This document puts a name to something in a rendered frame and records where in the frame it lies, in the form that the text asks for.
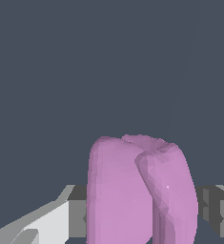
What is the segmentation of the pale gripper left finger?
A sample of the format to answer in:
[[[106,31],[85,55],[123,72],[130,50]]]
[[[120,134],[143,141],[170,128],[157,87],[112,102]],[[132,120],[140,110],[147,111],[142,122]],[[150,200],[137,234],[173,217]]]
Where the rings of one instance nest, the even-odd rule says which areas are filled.
[[[87,235],[87,187],[67,185],[56,200],[0,229],[0,244],[65,244]]]

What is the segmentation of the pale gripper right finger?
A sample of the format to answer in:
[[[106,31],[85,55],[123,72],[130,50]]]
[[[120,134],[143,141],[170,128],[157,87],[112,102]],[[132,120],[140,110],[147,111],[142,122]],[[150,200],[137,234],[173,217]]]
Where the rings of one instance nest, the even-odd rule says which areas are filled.
[[[220,237],[224,237],[224,185],[197,186],[196,196],[198,214]]]

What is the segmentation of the pink rounded block object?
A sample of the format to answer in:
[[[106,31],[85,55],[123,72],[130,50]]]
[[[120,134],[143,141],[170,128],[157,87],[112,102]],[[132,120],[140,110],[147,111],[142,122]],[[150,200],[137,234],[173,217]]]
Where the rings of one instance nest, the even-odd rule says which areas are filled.
[[[183,152],[147,135],[92,145],[87,244],[193,244],[198,204]]]

